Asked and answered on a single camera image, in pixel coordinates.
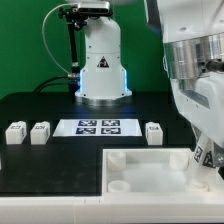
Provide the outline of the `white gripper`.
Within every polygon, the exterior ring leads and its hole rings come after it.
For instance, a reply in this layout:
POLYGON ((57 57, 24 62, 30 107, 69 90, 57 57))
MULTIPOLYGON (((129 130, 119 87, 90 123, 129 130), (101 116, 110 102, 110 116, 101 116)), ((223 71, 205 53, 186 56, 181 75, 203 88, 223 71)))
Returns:
POLYGON ((224 152, 224 74, 210 72, 190 91, 181 90, 175 79, 171 87, 179 113, 224 152))

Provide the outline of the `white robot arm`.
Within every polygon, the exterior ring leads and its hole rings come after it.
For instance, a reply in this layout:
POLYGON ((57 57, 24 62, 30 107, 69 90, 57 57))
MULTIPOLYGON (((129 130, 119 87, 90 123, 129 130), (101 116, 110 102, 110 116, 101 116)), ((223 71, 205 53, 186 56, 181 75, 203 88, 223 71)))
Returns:
MULTIPOLYGON (((94 18, 87 26, 86 41, 92 57, 81 70, 81 86, 75 93, 87 102, 115 101, 129 95, 124 73, 115 79, 96 68, 110 45, 100 46, 112 24, 106 21, 112 0, 67 0, 77 16, 94 18)), ((224 0, 144 0, 150 26, 163 37, 164 65, 177 109, 219 148, 224 149, 224 0)))

